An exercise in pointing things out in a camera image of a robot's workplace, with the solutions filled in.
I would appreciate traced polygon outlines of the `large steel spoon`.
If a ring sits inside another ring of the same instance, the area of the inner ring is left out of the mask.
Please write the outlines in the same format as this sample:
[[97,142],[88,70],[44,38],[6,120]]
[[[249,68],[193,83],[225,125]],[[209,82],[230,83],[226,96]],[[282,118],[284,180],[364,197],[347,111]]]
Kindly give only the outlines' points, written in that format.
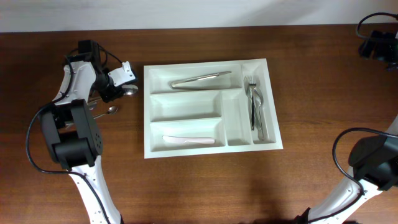
[[94,97],[94,98],[89,98],[88,99],[88,103],[94,103],[94,102],[97,102],[99,100],[101,100],[101,101],[103,101],[105,103],[109,103],[109,102],[114,101],[114,100],[116,100],[118,98],[121,98],[123,96],[132,96],[132,95],[136,94],[138,92],[138,90],[139,90],[138,87],[135,86],[135,85],[122,85],[121,87],[122,87],[122,90],[123,90],[123,94],[120,95],[120,96],[113,96],[110,99],[105,99],[105,98],[102,98],[100,96],[97,96],[97,97]]

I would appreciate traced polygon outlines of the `small steel teaspoon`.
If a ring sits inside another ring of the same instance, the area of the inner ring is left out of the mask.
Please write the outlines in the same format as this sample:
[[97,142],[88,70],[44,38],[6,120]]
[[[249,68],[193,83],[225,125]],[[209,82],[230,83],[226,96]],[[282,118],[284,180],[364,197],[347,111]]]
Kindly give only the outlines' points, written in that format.
[[[89,107],[90,110],[95,109],[95,108],[96,108],[96,105],[97,105],[97,102],[88,103],[88,107]],[[67,121],[67,122],[65,123],[65,126],[71,126],[71,125],[73,125],[73,124],[74,124],[73,121]]]
[[110,106],[110,107],[108,108],[108,110],[107,110],[105,113],[95,115],[93,118],[94,118],[94,119],[98,119],[98,118],[103,117],[103,116],[105,116],[105,115],[116,114],[117,111],[118,111],[118,107],[117,107],[117,106]]

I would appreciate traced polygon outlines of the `white plastic knife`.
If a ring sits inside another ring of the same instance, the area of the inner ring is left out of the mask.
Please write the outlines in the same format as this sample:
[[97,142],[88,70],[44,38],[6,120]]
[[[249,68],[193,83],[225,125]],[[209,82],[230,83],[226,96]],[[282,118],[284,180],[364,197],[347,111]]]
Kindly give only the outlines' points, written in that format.
[[176,136],[162,136],[162,139],[165,142],[174,143],[174,144],[185,144],[185,143],[194,143],[194,144],[214,144],[215,139],[213,138],[186,138],[186,137],[176,137]]

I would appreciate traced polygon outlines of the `steel tongs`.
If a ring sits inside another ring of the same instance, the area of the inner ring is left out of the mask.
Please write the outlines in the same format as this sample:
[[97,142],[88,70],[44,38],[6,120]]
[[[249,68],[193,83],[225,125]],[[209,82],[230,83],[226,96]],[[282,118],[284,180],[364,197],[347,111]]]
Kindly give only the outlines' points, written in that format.
[[176,80],[173,82],[170,82],[170,87],[172,89],[181,89],[184,90],[182,87],[177,87],[177,85],[182,84],[182,83],[189,83],[189,82],[196,82],[196,81],[202,81],[202,80],[207,80],[207,79],[212,79],[212,78],[217,78],[222,75],[227,75],[230,74],[231,71],[224,71],[224,72],[217,72],[217,73],[211,73],[207,75],[202,75],[202,76],[197,76],[197,77],[191,77],[191,78],[186,78],[183,80]]

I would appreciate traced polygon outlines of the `steel fork dark handle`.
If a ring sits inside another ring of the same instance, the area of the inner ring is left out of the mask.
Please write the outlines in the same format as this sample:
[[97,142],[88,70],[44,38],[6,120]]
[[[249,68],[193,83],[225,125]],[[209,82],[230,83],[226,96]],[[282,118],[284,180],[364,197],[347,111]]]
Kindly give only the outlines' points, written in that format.
[[250,84],[251,91],[252,91],[252,103],[251,103],[251,130],[254,130],[255,127],[255,115],[256,115],[256,110],[255,110],[255,103],[254,103],[254,88],[256,87],[256,84],[254,83],[253,77],[252,77],[252,83]]

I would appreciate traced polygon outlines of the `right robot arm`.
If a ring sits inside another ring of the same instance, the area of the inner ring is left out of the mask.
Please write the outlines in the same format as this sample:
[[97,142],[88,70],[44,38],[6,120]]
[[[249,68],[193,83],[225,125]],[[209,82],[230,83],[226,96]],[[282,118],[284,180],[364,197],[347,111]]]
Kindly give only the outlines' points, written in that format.
[[[353,146],[344,170],[336,157],[340,139],[353,132],[370,133]],[[347,219],[370,198],[397,186],[397,120],[386,132],[369,128],[349,128],[340,133],[332,147],[342,181],[324,201],[308,208],[295,223],[348,223]]]

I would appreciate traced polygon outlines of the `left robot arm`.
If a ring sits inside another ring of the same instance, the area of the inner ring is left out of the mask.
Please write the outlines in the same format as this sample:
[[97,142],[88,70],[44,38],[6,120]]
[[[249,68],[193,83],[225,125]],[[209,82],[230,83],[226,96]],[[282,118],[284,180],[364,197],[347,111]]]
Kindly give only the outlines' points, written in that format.
[[65,57],[64,77],[56,97],[34,115],[50,158],[60,164],[59,174],[69,175],[85,205],[91,223],[123,223],[104,179],[103,138],[88,105],[97,92],[108,103],[126,94],[136,75],[129,62],[110,70],[111,53],[94,40],[81,40]]

